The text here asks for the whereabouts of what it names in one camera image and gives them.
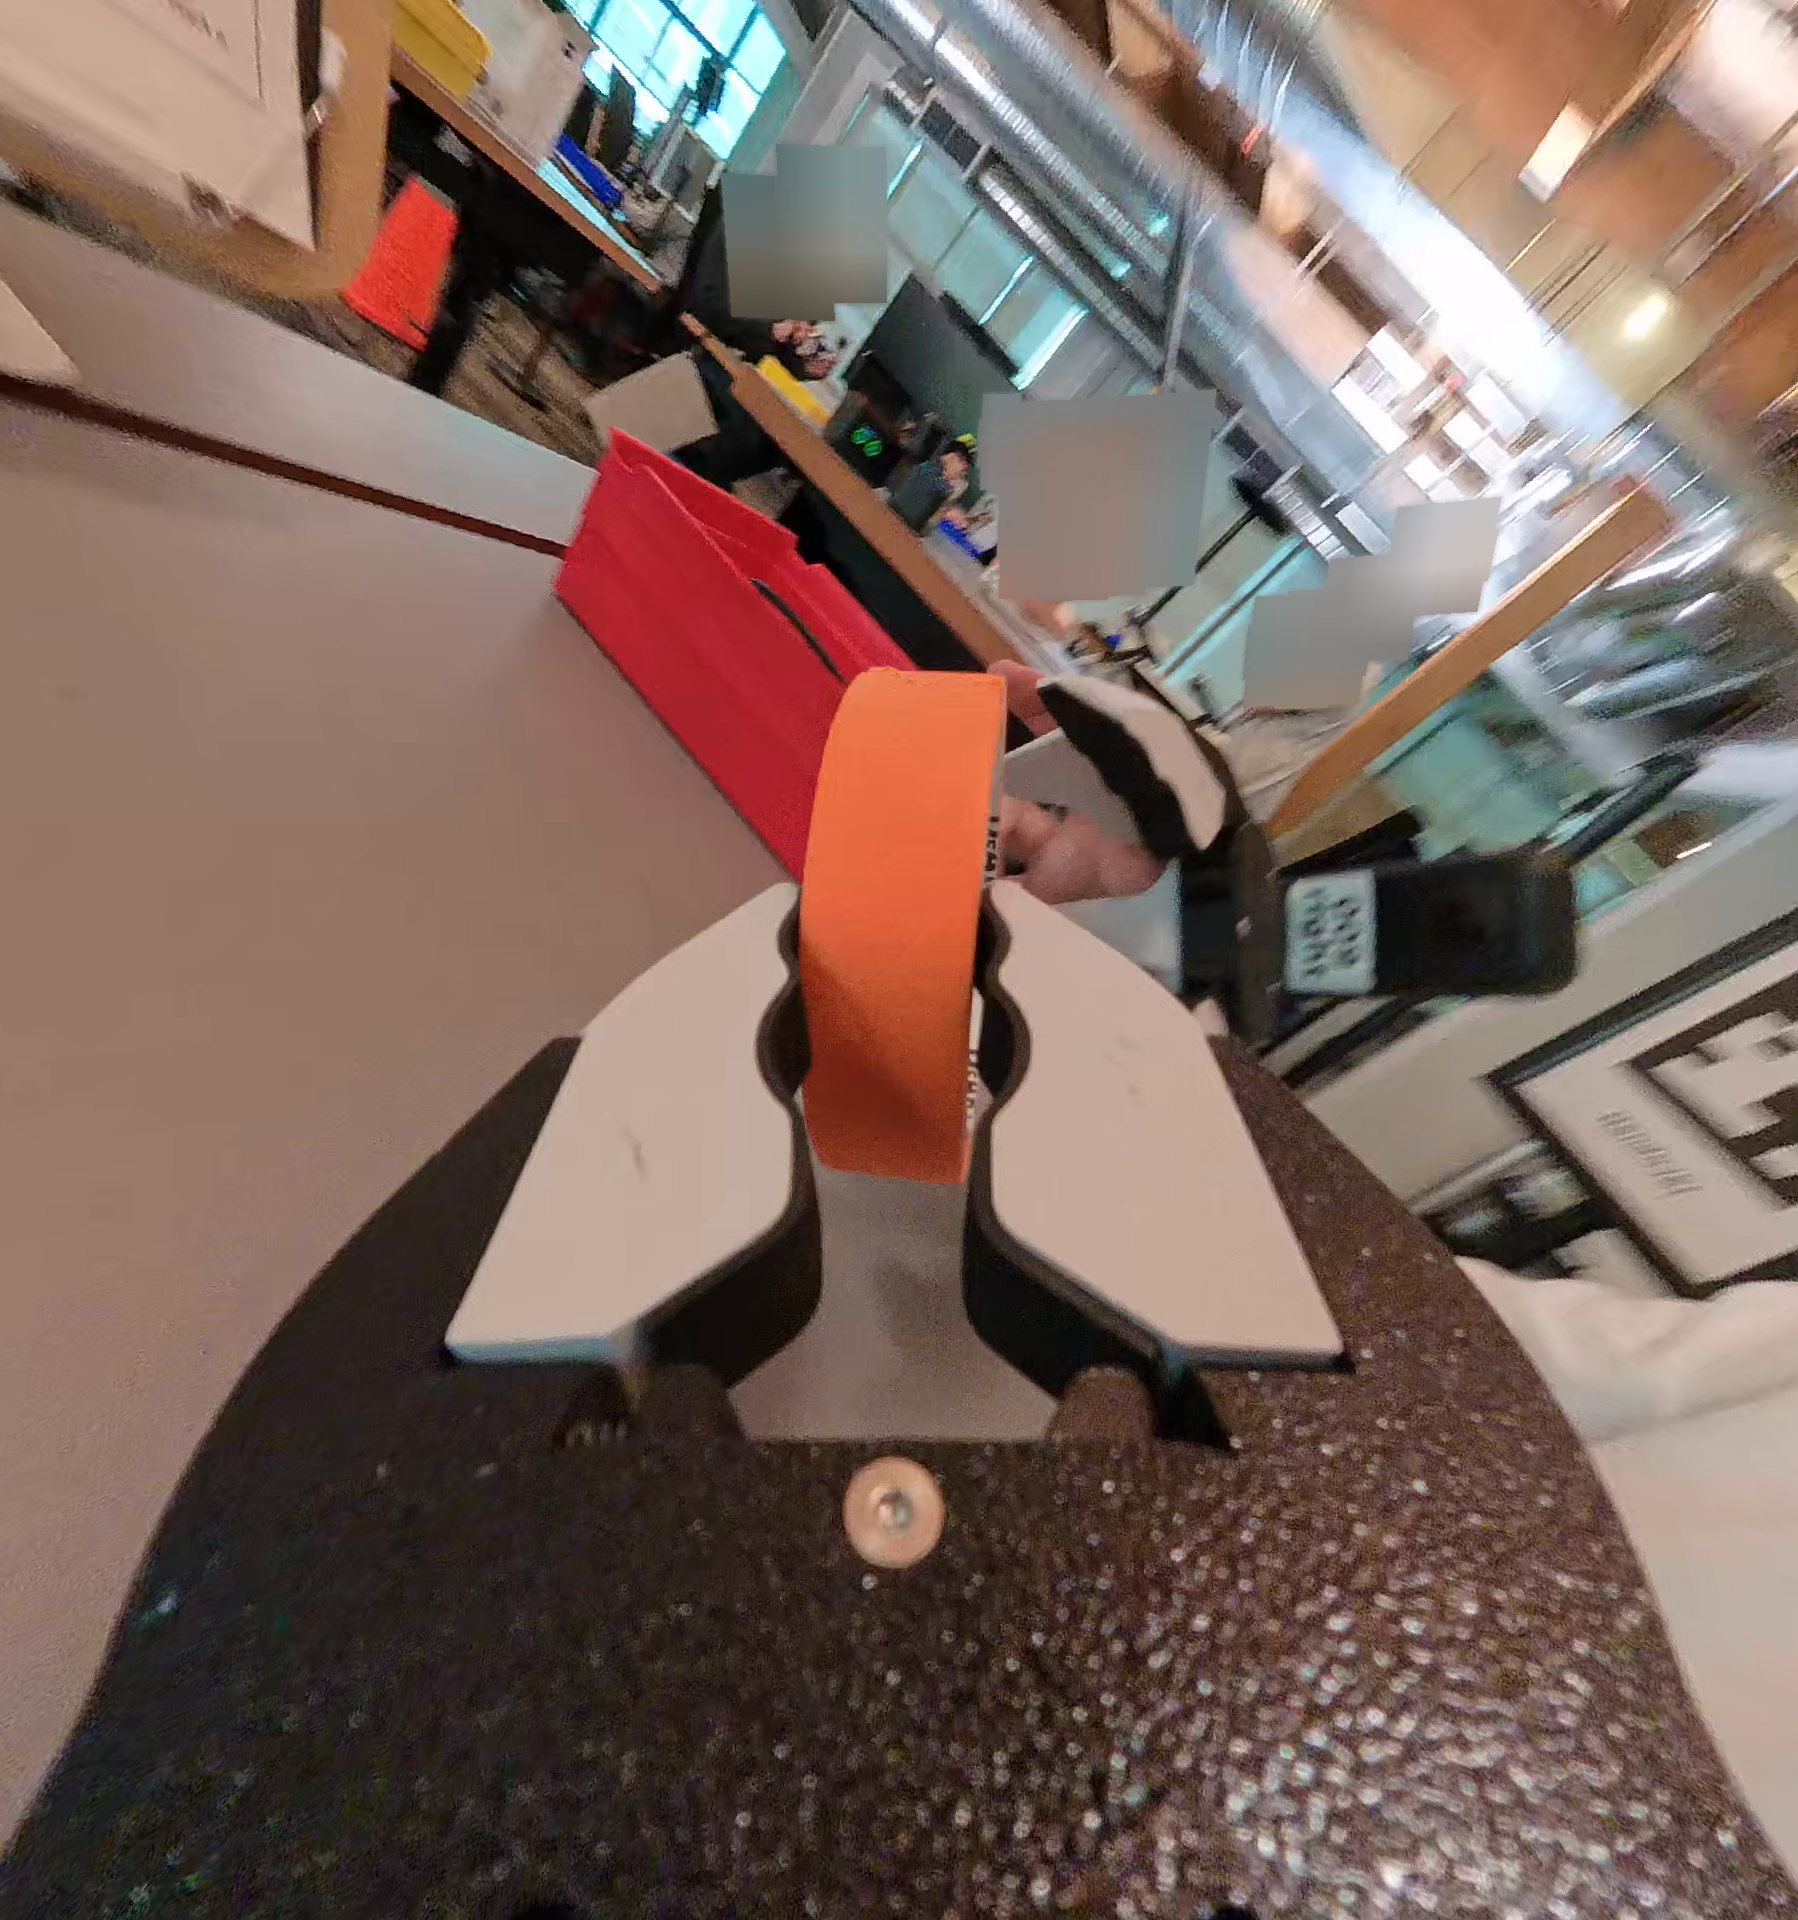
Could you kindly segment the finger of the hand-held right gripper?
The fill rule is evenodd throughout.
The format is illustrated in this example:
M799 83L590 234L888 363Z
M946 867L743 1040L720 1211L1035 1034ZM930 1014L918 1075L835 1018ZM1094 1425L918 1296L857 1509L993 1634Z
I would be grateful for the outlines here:
M1062 809L1085 822L1135 822L1131 805L1064 731L1046 731L1008 749L1000 792L1008 799Z
M1094 760L1166 870L1226 872L1243 802L1225 758L1151 691L1088 676L1038 676L1058 727Z

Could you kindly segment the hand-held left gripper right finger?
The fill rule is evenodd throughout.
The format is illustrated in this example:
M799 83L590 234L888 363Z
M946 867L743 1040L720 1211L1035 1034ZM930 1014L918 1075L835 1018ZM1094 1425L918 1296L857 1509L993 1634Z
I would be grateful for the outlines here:
M1337 1372L1347 1347L1199 1015L1004 878L982 914L969 1319L1061 1399L1131 1373L1192 1412L1209 1372Z

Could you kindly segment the silver ventilation duct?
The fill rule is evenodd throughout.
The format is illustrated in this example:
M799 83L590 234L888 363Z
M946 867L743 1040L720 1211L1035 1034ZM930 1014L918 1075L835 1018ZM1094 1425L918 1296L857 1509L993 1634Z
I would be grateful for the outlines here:
M1357 108L1296 3L852 3L1052 226L1156 386L1332 388L1397 320L1298 142Z

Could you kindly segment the red plastic bin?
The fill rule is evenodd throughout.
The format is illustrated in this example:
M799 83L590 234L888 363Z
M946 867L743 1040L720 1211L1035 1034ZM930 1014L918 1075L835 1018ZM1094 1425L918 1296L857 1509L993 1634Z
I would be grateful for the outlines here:
M620 427L553 593L801 879L845 690L905 650L789 528Z

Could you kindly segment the stack of yellow bins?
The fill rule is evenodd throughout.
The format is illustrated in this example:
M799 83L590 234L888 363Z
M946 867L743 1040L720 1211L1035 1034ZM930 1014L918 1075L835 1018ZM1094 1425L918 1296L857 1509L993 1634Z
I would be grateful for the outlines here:
M393 2L393 45L401 58L461 104L472 100L492 43L458 2Z

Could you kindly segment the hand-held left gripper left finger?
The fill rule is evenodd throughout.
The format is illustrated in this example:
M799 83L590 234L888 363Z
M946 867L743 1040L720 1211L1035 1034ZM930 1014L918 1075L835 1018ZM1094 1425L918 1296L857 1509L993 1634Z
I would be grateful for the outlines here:
M735 1386L805 1333L822 1226L799 911L769 886L590 1019L447 1325L454 1361Z

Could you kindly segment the framed marker sign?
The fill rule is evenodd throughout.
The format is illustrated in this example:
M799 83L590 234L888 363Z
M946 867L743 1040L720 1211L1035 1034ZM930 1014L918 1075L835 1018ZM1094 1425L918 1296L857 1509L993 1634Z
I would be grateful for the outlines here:
M1798 907L1489 1083L1674 1291L1798 1283Z

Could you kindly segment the wooden diagonal post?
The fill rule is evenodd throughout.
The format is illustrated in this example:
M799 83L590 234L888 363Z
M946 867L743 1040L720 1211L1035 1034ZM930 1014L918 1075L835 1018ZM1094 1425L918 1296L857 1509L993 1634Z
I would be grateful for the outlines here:
M1516 582L1486 611L1480 611L1366 706L1298 773L1270 809L1266 832L1281 840L1312 815L1338 803L1372 763L1397 747L1480 680L1513 648L1526 641L1576 598L1591 591L1639 551L1667 539L1677 516L1649 487L1635 487L1607 503L1572 539Z

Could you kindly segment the person's right hand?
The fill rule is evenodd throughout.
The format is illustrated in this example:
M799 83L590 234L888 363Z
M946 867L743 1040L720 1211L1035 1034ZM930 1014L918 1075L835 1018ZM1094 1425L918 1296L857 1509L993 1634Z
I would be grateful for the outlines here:
M1099 770L1107 785L1117 787L1046 708L1041 673L1021 662L995 662L990 676L1007 688L1007 709L1032 737L1061 731ZM1151 892L1166 862L1154 856L1136 822L1086 822L1067 818L1000 793L999 867L1016 878L1026 893L1050 906L1094 899L1131 899Z

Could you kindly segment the orange tape roll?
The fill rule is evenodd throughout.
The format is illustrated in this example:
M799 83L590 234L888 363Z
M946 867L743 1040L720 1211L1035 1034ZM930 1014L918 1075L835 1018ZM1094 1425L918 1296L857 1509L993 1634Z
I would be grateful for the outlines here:
M799 899L805 1124L830 1169L958 1186L972 1000L1008 686L877 668L849 683L817 777Z

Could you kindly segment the black monitor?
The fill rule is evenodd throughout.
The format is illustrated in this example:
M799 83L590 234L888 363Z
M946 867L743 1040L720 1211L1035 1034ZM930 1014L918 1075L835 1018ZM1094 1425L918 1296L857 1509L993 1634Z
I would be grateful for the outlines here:
M841 373L888 425L932 416L976 440L986 395L1016 393L1011 354L956 299L907 275Z

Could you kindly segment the printed instruction sheet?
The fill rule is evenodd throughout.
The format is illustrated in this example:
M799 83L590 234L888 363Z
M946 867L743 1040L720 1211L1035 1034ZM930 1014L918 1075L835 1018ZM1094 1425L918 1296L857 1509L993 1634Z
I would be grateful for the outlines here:
M0 164L317 243L319 2L0 2Z

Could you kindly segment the orange traffic cone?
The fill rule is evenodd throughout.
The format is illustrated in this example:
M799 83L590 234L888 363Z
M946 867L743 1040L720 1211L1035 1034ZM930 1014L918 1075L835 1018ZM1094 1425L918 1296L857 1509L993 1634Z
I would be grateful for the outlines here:
M346 310L413 352L431 343L461 235L456 206L411 174L386 203L357 275L341 290Z

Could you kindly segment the person's white shirt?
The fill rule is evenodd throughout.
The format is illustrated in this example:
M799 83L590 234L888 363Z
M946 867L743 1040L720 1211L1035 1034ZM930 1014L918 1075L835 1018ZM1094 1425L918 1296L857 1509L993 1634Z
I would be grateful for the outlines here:
M1798 1282L1687 1300L1460 1267L1604 1478L1713 1739L1798 1882Z

